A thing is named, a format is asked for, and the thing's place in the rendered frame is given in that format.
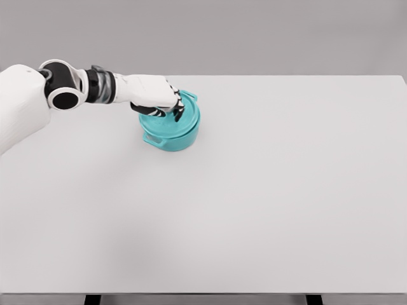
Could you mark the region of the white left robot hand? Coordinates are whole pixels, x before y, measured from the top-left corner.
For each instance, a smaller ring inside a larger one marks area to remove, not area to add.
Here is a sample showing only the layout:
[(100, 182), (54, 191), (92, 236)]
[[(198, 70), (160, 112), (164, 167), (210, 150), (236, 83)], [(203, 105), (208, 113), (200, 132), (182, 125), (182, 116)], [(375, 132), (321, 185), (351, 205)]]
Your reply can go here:
[(131, 75), (130, 107), (145, 116), (164, 118), (171, 112), (175, 122), (184, 114), (184, 104), (180, 90), (172, 86), (164, 76)]

